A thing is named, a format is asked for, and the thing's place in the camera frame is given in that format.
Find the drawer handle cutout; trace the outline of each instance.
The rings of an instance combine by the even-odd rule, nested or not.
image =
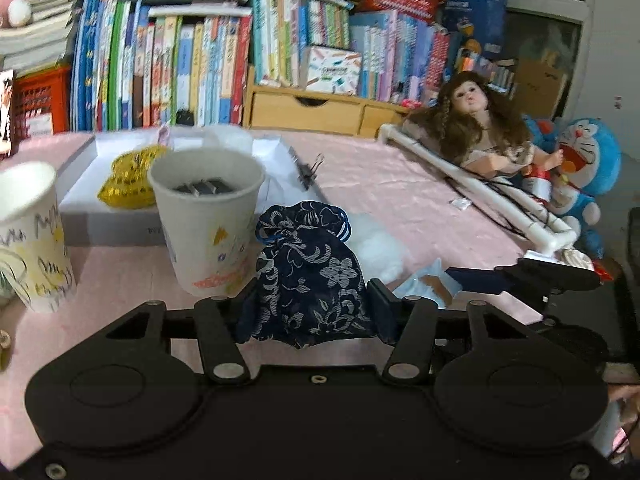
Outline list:
[[[303,106],[309,106],[313,108],[318,108],[329,101],[327,99],[313,99],[311,97],[296,97],[296,101],[298,101]]]

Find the white wall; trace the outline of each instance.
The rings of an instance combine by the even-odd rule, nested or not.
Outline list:
[[[595,0],[588,56],[575,117],[602,118],[640,160],[640,0]]]

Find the blue box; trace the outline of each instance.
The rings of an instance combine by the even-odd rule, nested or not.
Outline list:
[[[497,59],[502,51],[506,4],[507,0],[446,0],[442,25],[465,36],[464,48]]]

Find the wooden drawer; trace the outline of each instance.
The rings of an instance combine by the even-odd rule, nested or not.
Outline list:
[[[357,135],[362,106],[337,101],[305,100],[293,95],[257,93],[252,106],[252,128],[309,130]]]
[[[389,108],[378,108],[377,106],[365,106],[362,124],[358,133],[361,137],[375,139],[378,136],[378,129],[382,124],[402,124],[404,115]]]

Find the white label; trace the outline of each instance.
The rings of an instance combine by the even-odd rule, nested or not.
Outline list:
[[[53,117],[51,114],[41,114],[26,120],[27,134],[30,137],[53,135]]]

